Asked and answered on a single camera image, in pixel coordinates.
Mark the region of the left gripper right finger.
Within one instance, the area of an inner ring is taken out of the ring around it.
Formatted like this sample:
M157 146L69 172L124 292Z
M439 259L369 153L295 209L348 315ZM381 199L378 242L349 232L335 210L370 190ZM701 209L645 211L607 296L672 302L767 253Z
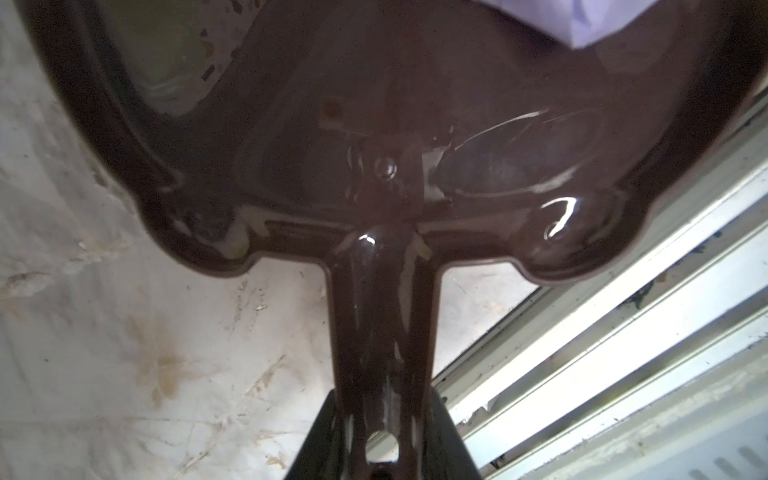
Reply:
M438 392L430 390L425 420L424 478L481 480L455 424Z

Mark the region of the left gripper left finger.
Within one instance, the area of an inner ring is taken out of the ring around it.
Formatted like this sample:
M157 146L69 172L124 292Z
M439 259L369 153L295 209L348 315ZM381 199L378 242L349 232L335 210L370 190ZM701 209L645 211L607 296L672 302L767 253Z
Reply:
M342 423L335 392L327 395L285 480L339 480L342 477Z

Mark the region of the dark brown plastic dustpan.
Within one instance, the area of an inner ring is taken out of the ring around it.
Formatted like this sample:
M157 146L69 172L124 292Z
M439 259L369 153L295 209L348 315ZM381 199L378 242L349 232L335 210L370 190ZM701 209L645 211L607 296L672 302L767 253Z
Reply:
M442 274L619 259L767 69L763 1L656 1L570 49L478 1L229 1L227 65L163 107L140 78L222 34L200 2L19 1L52 87L153 239L203 274L322 267L340 479L425 479Z

